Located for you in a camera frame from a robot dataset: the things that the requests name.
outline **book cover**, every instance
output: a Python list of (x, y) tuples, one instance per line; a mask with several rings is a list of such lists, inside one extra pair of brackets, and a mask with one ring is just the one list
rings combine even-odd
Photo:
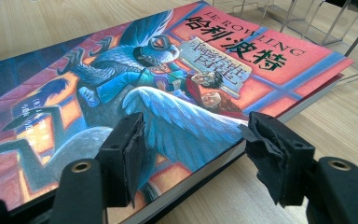
[(204, 2), (0, 62), (0, 199), (9, 209), (94, 158), (117, 122), (145, 115), (135, 208), (241, 141), (250, 111), (279, 117), (352, 63)]

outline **wooden table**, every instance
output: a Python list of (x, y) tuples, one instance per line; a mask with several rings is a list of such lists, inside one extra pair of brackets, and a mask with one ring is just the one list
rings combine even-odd
[[(192, 2), (1, 0), (0, 60)], [(349, 68), (344, 74), (355, 73)], [(339, 83), (287, 125), (316, 146), (316, 158), (336, 156), (358, 165), (358, 76)], [(240, 158), (159, 223), (307, 222), (304, 206), (275, 206), (255, 173), (253, 164)]]

